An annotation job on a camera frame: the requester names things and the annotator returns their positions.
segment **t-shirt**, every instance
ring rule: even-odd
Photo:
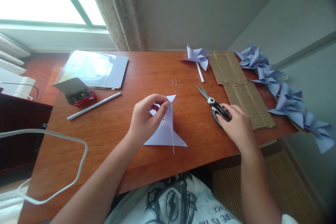
[[[105,224],[241,224],[189,172],[129,192],[111,212]],[[298,224],[283,215],[282,224]]]

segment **graphic print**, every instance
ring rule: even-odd
[[[152,211],[155,219],[147,223],[191,224],[196,209],[197,197],[187,191],[190,173],[182,173],[164,180],[160,187],[148,192],[146,210]]]

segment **scissors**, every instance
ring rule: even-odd
[[[218,120],[216,118],[216,114],[223,117],[223,119],[227,122],[231,121],[232,117],[223,109],[221,104],[216,102],[214,98],[208,96],[208,93],[205,91],[204,88],[202,88],[201,85],[200,85],[200,88],[201,89],[199,89],[199,87],[197,87],[197,89],[201,92],[201,94],[206,98],[208,103],[211,105],[213,119],[215,120],[217,125],[222,128],[221,124],[218,122]]]

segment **curtain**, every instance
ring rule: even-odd
[[[26,70],[17,66],[24,62],[19,58],[30,55],[29,49],[16,43],[0,33],[0,67],[15,74],[23,74]]]
[[[118,51],[144,51],[135,0],[95,0]]]

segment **woven mat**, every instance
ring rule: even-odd
[[[231,104],[240,106],[251,118],[253,129],[272,128],[275,123],[255,85],[243,73],[234,52],[212,51],[208,57],[217,83],[224,86]]]
[[[282,211],[298,223],[325,223],[319,210],[286,152],[265,158],[267,173]],[[240,166],[213,172],[213,194],[242,223]]]

